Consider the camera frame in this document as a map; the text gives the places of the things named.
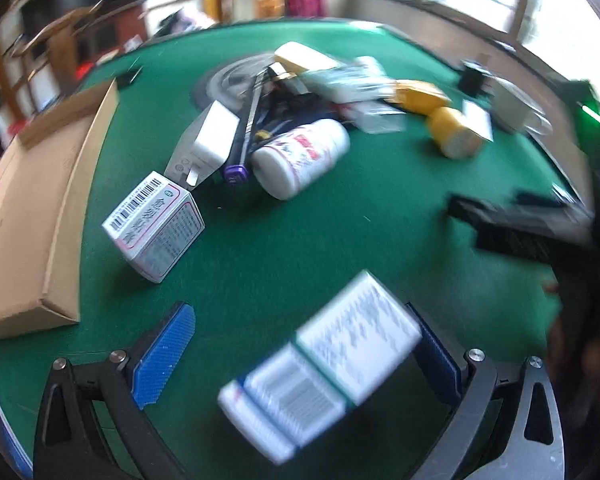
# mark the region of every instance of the open cardboard tray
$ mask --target open cardboard tray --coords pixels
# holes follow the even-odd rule
[[[82,226],[117,105],[115,81],[80,92],[0,160],[0,338],[79,321]]]

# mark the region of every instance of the blue textured pad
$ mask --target blue textured pad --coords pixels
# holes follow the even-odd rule
[[[420,322],[422,330],[422,339],[413,351],[418,366],[438,400],[456,407],[462,399],[460,370],[413,305],[408,303],[408,307]]]
[[[133,389],[138,408],[154,404],[196,331],[196,314],[184,303],[171,318],[134,370]]]

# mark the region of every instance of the silver bolt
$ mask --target silver bolt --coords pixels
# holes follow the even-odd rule
[[[469,356],[471,361],[475,361],[476,363],[481,363],[484,361],[484,352],[479,348],[471,348],[471,350],[469,350],[466,354]]]
[[[115,364],[120,364],[126,359],[126,352],[124,350],[114,350],[109,354],[109,361]]]
[[[529,364],[532,365],[533,368],[542,368],[542,359],[532,355],[529,358]]]
[[[54,370],[62,370],[66,366],[66,359],[64,357],[59,357],[54,361],[53,367]]]

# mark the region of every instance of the purple cap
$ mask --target purple cap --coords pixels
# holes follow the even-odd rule
[[[249,179],[249,172],[247,168],[245,168],[241,164],[233,164],[232,166],[227,166],[222,170],[222,176],[224,176],[224,180],[231,184],[232,186],[238,186],[238,184],[244,184]]]

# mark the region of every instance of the green tabletop surface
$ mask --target green tabletop surface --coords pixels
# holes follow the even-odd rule
[[[193,193],[206,228],[160,285],[125,263],[101,227],[151,170],[162,172],[200,113],[196,81],[236,57],[298,41],[340,59],[374,56],[389,76],[436,84],[461,107],[458,74],[383,28],[357,22],[271,22],[223,27],[144,47],[89,76],[144,68],[120,91],[95,171],[80,263],[82,319],[0,341],[0,405],[32,456],[38,406],[52,361],[103,360],[152,327],[176,300],[192,304],[196,334],[157,404],[146,408],[189,471],[203,479],[399,479],[435,442],[448,408],[408,358],[364,403],[294,459],[274,466],[218,408],[219,389],[278,349],[360,270],[368,269],[468,348],[522,363],[542,354],[558,305],[544,266],[478,253],[467,225],[443,214],[450,192],[504,202],[517,189],[560,182],[525,136],[494,131],[469,160],[442,156],[424,118],[402,132],[350,134],[350,152],[288,202],[256,182],[210,179]],[[98,413],[120,463],[135,472],[105,409]]]

